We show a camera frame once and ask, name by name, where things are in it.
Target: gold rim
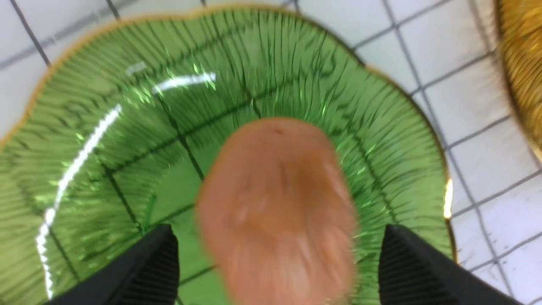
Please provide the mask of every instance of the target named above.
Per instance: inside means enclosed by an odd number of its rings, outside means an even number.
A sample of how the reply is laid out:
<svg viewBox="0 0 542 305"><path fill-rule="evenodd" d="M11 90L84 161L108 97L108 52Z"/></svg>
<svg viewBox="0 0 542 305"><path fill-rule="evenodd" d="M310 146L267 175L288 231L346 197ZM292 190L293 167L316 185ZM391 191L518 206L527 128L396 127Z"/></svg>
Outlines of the gold rim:
<svg viewBox="0 0 542 305"><path fill-rule="evenodd" d="M438 139L438 135L437 135L435 129L433 128L433 125L431 124L431 122L429 121L427 116L425 115L425 113L423 113L423 110L420 108L420 106L418 106L418 104L410 97L410 95L402 87L399 86L398 83L396 83L394 80L390 79L389 76L382 73L380 70L377 70L377 69L375 69L375 68L373 68L373 67L371 67L371 66L369 66L367 64L364 64L364 65L365 65L365 68L367 70L369 70L371 73L374 73L374 74L378 75L379 77L385 79L396 90L399 90L401 92L401 94L403 94L406 97L406 99L413 105L414 109L423 118L425 124L431 130L433 140L436 142L436 144L438 146L438 152L441 155L442 167L444 169L444 179L446 180L446 190L444 192L444 206L443 206L444 221L446 222L446 228L448 229L448 234L449 234L449 237L450 237L453 260L456 263L459 264L454 230L453 230L453 228L451 226L451 205L452 205L452 200L453 200L453 189L454 189L454 187L453 187L453 183L452 183L451 176L450 176L448 162L446 161L446 153L444 152L444 149L442 149L440 140Z"/></svg>
<svg viewBox="0 0 542 305"><path fill-rule="evenodd" d="M101 35L107 34L113 30L116 30L118 28L122 28L125 26L129 26L130 24L138 23L138 22L147 22L147 21L158 21L158 20L189 20L201 17L205 14L215 12L215 11L222 11L222 10L231 10L231 9L258 9L258 10L267 10L267 11L273 11L273 12L280 12L282 14L291 15L296 18L299 18L305 22L308 22L312 26L324 31L325 33L329 34L334 38L336 43L340 44L347 52L349 52L357 61L358 63L366 68L369 72L374 73L378 75L379 77L385 79L388 81L388 83L393 86L395 89L399 90L407 99L407 101L413 106L413 108L418 112L418 114L422 117L425 124L428 126L429 130L431 131L431 134L433 136L434 142L437 144L438 151L441 155L442 160L442 166L444 169L444 179L446 180L446 191L444 194L444 206L443 206L443 216L444 220L446 222L446 227L448 229L448 234L450 238L450 244L451 244L451 250L453 255L453 260L456 263L459 263L457 260L457 247L455 242L455 235L454 231L451 227L451 203L452 203L452 192L453 192L453 185L449 174L449 168L448 163L446 161L446 155L444 153L444 150L442 149L442 146L440 144L440 140L438 139L438 136L433 129L433 126L429 122L429 119L425 116L423 111L420 109L418 104L408 95L408 93L405 92L395 81L391 80L387 75L381 73L380 71L368 67L359 57L358 55L349 47L347 46L337 34L335 34L332 30L329 30L316 21L306 17L302 16L301 14L298 14L297 12L293 12L284 8L280 7L274 7L272 5L254 5L254 4L237 4L237 5L218 5L214 7L206 7L197 9L191 12L187 12L184 14L158 14L158 15L149 15L149 16L138 16L133 17L126 20L121 21L112 21L109 24L106 24L102 26L99 29L96 29L90 33L87 33L82 38L80 38L76 43L74 43L71 47L66 49L64 52L62 52L62 55L60 55L52 65L48 68L45 75L41 78L40 82L35 87L29 102L27 103L27 106L24 111L23 117L15 124L13 128L6 134L6 136L0 141L0 151L3 150L7 142L25 125L26 121L32 114L35 106L36 101L41 96L41 92L44 90L47 82L49 79L56 73L56 71L63 65L65 61L67 61L73 54L78 52L84 45L95 39L96 37L99 37Z"/></svg>
<svg viewBox="0 0 542 305"><path fill-rule="evenodd" d="M514 121L521 127L521 133L527 140L527 144L529 145L529 148L532 150L536 158L539 162L542 162L542 148L536 143L534 140L533 132L530 128L524 123L524 119L521 115L520 109L519 109L519 103L518 99L514 94L514 90L512 88L512 80L508 76L508 68L506 66L506 61L504 58L504 52L502 51L502 38L503 38L503 32L502 32L502 26L501 26L501 0L494 0L493 1L493 7L495 10L495 27L497 29L497 48L495 50L496 52L496 58L498 61L498 68L501 71L501 74L504 79L504 87L506 91L506 95L508 96L508 107L510 109L510 113L512 114L512 117L514 118Z"/></svg>

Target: ribbed grip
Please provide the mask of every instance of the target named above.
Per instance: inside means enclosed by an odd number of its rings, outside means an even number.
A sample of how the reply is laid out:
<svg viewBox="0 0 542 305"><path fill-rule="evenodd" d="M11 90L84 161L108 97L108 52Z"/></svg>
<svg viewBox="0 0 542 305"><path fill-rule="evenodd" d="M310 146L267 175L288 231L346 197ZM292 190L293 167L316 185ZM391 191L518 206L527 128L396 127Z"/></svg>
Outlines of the ribbed grip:
<svg viewBox="0 0 542 305"><path fill-rule="evenodd" d="M177 238L172 232L123 291L119 305L173 305L179 286Z"/></svg>
<svg viewBox="0 0 542 305"><path fill-rule="evenodd" d="M382 305L519 305L404 226L386 227L378 268Z"/></svg>

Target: green glass plate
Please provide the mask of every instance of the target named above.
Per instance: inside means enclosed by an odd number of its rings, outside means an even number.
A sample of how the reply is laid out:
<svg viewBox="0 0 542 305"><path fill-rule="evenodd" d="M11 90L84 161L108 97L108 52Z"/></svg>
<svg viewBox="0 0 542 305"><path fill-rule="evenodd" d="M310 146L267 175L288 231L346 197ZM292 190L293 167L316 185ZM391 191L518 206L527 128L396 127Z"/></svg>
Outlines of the green glass plate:
<svg viewBox="0 0 542 305"><path fill-rule="evenodd" d="M179 299L230 304L193 203L225 139L271 116L312 123L337 147L361 224L354 304L379 304L386 224L454 257L446 162L412 100L314 22L212 9L117 23L45 76L1 146L0 303L59 295L166 223L179 240Z"/></svg>

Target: tiled surface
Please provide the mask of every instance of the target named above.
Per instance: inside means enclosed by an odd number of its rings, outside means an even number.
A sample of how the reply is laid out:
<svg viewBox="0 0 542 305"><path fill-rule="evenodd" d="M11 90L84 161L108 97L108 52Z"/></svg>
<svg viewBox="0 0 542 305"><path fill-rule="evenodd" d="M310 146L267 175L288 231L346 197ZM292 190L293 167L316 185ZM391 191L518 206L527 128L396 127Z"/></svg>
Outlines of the tiled surface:
<svg viewBox="0 0 542 305"><path fill-rule="evenodd" d="M0 46L0 135L23 114L46 62L115 15L234 2L246 1L113 0L112 9L106 0L0 2L0 39L10 42ZM541 167L509 115L492 53L493 0L288 2L395 79L440 133L454 181L452 224L462 265L525 304L542 304Z"/></svg>

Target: gold plate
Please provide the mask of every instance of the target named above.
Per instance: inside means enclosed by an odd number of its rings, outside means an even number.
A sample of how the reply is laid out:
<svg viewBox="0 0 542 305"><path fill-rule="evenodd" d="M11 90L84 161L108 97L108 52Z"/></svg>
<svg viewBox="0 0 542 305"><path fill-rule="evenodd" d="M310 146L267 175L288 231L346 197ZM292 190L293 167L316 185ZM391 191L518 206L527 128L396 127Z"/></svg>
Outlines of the gold plate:
<svg viewBox="0 0 542 305"><path fill-rule="evenodd" d="M496 0L495 5L513 110L542 160L542 1Z"/></svg>

